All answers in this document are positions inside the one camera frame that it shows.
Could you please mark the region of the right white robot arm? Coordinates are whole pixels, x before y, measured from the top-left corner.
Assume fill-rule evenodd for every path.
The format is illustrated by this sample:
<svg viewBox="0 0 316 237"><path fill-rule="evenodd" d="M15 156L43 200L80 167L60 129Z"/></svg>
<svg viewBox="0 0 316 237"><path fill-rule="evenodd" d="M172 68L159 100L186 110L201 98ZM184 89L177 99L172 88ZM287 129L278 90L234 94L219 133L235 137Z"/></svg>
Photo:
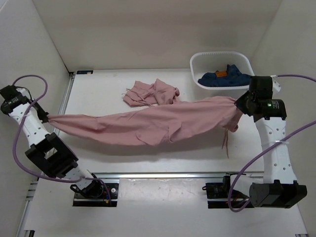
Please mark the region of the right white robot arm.
<svg viewBox="0 0 316 237"><path fill-rule="evenodd" d="M242 113L253 117L263 151L222 184L233 212L242 211L248 204L291 208L307 195L307 187L298 183L289 157L286 141L291 136L286 135L285 104L273 98L274 91L279 91L279 85L272 76L252 76L248 90L235 102ZM264 159L262 183L244 174L259 158Z"/></svg>

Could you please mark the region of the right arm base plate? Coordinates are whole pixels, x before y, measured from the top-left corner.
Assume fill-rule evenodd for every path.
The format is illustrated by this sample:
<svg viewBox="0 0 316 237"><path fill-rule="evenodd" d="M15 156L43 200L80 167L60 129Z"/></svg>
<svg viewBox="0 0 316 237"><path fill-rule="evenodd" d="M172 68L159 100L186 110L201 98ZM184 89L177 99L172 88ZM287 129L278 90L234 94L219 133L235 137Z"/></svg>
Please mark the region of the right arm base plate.
<svg viewBox="0 0 316 237"><path fill-rule="evenodd" d="M208 209L228 209L228 191L223 183L206 183L202 187L206 191ZM249 197L239 191L233 191L231 206L234 209L241 208Z"/></svg>

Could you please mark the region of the pink trousers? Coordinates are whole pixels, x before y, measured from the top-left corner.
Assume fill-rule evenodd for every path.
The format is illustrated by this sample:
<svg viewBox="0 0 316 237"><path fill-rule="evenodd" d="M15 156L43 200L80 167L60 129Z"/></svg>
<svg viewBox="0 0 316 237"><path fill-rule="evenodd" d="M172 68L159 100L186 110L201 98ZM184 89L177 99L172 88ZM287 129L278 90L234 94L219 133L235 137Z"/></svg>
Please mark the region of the pink trousers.
<svg viewBox="0 0 316 237"><path fill-rule="evenodd" d="M49 115L48 122L76 137L122 146L174 143L218 127L226 133L237 131L242 112L234 98L214 96L186 102L179 95L178 88L159 79L153 84L136 81L123 101L141 110L100 117Z"/></svg>

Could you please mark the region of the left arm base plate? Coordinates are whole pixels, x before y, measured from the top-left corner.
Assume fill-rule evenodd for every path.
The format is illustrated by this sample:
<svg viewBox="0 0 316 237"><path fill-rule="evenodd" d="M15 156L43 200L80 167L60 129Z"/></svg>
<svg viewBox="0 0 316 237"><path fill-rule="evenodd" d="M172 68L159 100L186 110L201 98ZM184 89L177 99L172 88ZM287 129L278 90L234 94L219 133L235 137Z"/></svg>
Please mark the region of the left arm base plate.
<svg viewBox="0 0 316 237"><path fill-rule="evenodd" d="M74 207L117 207L119 196L119 183L106 182L107 189L103 185L97 189L96 194L83 196L77 185L71 185L70 189L75 193Z"/></svg>

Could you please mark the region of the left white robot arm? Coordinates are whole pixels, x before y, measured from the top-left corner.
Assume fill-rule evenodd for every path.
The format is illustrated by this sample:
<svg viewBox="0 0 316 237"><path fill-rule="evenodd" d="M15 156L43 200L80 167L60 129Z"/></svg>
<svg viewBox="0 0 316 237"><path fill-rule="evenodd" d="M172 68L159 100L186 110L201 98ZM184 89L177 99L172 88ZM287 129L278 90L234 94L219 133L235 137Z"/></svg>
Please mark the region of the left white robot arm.
<svg viewBox="0 0 316 237"><path fill-rule="evenodd" d="M84 198L98 198L106 188L95 175L82 171L73 151L54 133L48 132L44 123L48 113L32 99L24 87L8 85L0 90L4 99L0 106L3 114L19 124L28 140L26 157L42 171L40 178L69 183L71 190Z"/></svg>

